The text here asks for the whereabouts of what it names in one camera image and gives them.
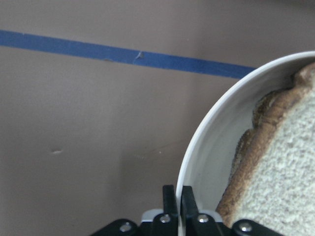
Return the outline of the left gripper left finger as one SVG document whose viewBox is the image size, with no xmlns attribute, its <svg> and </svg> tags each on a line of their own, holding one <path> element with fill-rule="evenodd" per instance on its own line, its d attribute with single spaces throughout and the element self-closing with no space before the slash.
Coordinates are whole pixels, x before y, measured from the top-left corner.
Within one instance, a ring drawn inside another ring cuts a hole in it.
<svg viewBox="0 0 315 236">
<path fill-rule="evenodd" d="M 143 236 L 177 236 L 178 209 L 173 185 L 162 187 L 163 209 L 154 208 L 142 214 L 140 231 Z"/>
</svg>

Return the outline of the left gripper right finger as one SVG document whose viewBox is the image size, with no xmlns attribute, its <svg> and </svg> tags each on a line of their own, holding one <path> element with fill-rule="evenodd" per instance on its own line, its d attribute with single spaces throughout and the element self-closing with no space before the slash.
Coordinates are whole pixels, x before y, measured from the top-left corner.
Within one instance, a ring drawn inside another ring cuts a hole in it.
<svg viewBox="0 0 315 236">
<path fill-rule="evenodd" d="M 219 213 L 198 209 L 191 186 L 182 188 L 181 221 L 186 236 L 229 236 L 231 233 Z"/>
</svg>

